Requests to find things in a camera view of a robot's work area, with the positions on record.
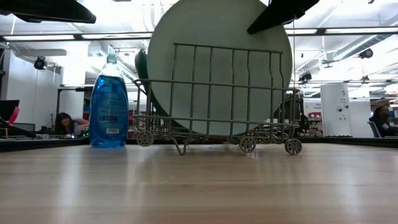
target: table surface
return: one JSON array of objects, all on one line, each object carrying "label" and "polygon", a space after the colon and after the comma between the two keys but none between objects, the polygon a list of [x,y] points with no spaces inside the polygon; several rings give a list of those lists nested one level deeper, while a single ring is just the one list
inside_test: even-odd
[{"label": "table surface", "polygon": [[2,223],[397,223],[398,152],[304,144],[0,154]]}]

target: bottle label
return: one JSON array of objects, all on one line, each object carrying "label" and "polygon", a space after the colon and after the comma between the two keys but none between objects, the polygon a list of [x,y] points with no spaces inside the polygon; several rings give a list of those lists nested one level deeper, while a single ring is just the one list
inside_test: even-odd
[{"label": "bottle label", "polygon": [[99,128],[106,134],[120,134],[128,124],[128,111],[124,95],[107,92],[99,100]]}]

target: red object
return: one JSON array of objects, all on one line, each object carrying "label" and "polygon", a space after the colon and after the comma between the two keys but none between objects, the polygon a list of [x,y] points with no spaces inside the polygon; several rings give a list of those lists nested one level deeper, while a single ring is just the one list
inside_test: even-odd
[{"label": "red object", "polygon": [[321,112],[312,112],[312,113],[308,113],[308,118],[309,118],[309,119],[319,119],[319,121],[322,122],[322,115],[321,115]]},{"label": "red object", "polygon": [[17,120],[18,114],[19,114],[19,107],[16,106],[14,109],[14,112],[12,112],[12,115],[11,115],[8,123],[13,125],[15,123],[15,121]]},{"label": "red object", "polygon": [[86,121],[90,120],[90,112],[83,112],[83,119],[85,119]]}]

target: chair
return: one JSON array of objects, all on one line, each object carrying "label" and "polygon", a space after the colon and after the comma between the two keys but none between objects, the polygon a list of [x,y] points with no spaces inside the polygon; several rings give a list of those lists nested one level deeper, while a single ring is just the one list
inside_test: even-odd
[{"label": "chair", "polygon": [[380,134],[380,132],[379,132],[379,130],[378,130],[377,127],[376,127],[376,124],[375,124],[373,121],[368,121],[368,124],[370,125],[370,127],[371,127],[371,129],[372,129],[373,136],[374,136],[375,138],[382,138],[382,137],[381,137],[381,134]]}]

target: bottle cap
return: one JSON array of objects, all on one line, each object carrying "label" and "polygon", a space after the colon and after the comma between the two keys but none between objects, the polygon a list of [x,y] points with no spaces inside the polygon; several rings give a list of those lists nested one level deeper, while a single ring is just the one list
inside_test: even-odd
[{"label": "bottle cap", "polygon": [[117,63],[118,60],[116,59],[116,55],[115,54],[108,54],[108,56],[106,57],[106,63]]}]

